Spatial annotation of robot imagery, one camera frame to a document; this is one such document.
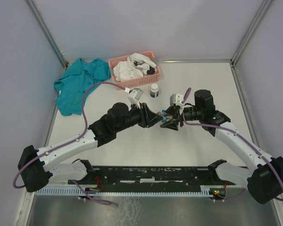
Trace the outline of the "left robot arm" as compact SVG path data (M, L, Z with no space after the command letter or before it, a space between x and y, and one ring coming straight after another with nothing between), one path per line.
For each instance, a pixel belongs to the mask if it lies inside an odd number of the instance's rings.
M64 164L63 161L81 152L98 148L116 139L117 133L139 125L150 128L162 120L162 116L151 111L146 103L139 107L116 103L105 115L73 138L56 145L24 148L18 163L18 175L23 187L32 193L44 188L50 181L81 180L86 184L95 178L88 162Z

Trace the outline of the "clear vitamin pill bottle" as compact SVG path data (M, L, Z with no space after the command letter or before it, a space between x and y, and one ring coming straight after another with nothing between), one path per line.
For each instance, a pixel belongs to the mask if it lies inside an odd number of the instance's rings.
M162 117L162 120L160 121L161 124L168 122L172 119L172 116L167 114L166 112L157 112L157 115Z

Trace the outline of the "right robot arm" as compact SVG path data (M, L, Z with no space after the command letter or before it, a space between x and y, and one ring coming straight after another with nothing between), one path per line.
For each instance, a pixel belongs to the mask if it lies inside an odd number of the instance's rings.
M260 204L272 199L283 202L283 157L273 157L242 135L231 119L216 109L209 90L195 91L193 105L186 102L190 91L187 89L184 95L170 97L170 106L160 113L163 117L161 127L178 130L184 124L201 126L227 145L246 165L243 168L218 160L208 166L210 183L232 182L247 189Z

